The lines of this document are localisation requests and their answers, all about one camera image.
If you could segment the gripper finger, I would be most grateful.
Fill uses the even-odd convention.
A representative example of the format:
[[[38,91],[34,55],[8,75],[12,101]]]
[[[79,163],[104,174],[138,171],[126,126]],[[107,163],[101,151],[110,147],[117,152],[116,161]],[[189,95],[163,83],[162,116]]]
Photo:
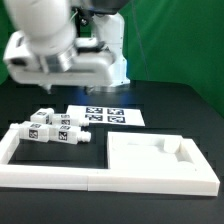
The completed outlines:
[[[51,84],[40,84],[39,86],[43,90],[45,90],[47,92],[47,94],[51,94],[52,93],[52,91],[51,91],[52,85]]]

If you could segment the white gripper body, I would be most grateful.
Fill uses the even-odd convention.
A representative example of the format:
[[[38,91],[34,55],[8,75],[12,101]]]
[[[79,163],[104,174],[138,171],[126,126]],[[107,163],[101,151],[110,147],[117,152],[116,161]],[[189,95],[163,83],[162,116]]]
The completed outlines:
[[[12,79],[21,84],[36,84],[49,88],[65,86],[109,86],[114,57],[110,52],[90,52],[74,55],[74,49],[50,58],[35,56],[21,31],[13,33],[3,56]]]

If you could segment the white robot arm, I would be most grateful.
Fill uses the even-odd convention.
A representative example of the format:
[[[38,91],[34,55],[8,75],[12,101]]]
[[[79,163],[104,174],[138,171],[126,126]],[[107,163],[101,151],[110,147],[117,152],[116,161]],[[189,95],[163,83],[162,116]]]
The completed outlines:
[[[111,92],[130,84],[123,56],[130,0],[3,0],[16,31],[3,56],[12,79]]]

